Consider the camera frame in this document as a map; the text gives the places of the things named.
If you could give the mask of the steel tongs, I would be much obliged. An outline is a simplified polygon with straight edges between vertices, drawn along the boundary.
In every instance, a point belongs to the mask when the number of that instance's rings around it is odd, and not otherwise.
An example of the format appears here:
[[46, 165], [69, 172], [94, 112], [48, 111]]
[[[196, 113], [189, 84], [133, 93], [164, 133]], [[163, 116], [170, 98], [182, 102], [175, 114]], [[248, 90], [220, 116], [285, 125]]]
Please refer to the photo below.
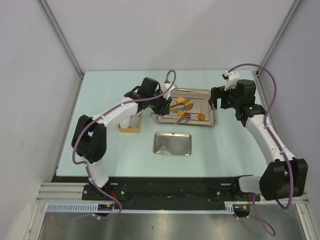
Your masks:
[[[184, 110], [184, 106], [190, 104], [190, 99], [184, 100], [183, 103], [180, 104], [170, 104], [170, 114], [171, 113], [177, 113], [178, 111], [187, 111]], [[158, 116], [157, 114], [155, 114], [154, 112], [152, 112], [150, 115], [150, 117], [154, 117], [154, 116]]]

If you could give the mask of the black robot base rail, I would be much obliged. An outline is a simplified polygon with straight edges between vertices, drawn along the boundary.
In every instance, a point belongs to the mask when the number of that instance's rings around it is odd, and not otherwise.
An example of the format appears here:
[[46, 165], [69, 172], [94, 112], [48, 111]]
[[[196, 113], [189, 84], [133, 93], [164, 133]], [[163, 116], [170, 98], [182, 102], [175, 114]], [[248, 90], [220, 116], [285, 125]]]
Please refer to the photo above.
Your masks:
[[242, 192], [239, 178], [233, 177], [128, 177], [112, 176], [103, 192], [88, 177], [54, 176], [53, 183], [84, 183], [82, 200], [107, 201], [116, 198], [123, 210], [214, 211], [225, 210], [226, 202], [237, 205], [252, 199]]

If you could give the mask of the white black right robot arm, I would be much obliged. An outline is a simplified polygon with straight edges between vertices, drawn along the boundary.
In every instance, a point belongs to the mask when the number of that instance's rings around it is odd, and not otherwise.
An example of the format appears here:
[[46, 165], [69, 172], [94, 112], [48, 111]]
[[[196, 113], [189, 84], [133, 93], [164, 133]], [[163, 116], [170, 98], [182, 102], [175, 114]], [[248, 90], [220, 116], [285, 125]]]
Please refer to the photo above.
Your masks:
[[254, 81], [247, 79], [238, 80], [230, 89], [220, 86], [210, 91], [210, 107], [234, 109], [236, 119], [254, 137], [267, 164], [262, 176], [240, 176], [238, 183], [230, 188], [230, 194], [237, 201], [249, 193], [262, 195], [267, 201], [300, 197], [305, 191], [308, 164], [284, 146], [266, 110], [255, 102], [255, 93]]

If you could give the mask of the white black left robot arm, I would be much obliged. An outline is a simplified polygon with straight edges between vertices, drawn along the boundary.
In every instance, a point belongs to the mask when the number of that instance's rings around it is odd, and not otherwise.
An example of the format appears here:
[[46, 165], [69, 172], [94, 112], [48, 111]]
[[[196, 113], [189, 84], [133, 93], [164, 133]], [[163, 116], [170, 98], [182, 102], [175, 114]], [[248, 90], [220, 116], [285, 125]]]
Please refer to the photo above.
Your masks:
[[85, 165], [89, 181], [95, 184], [93, 194], [98, 199], [105, 200], [111, 193], [111, 188], [106, 184], [109, 175], [103, 166], [108, 130], [147, 108], [161, 116], [169, 114], [171, 92], [176, 88], [175, 80], [166, 80], [160, 85], [158, 81], [145, 77], [140, 86], [127, 92], [119, 103], [106, 112], [93, 117], [82, 115], [78, 119], [71, 141], [72, 161], [75, 165]]

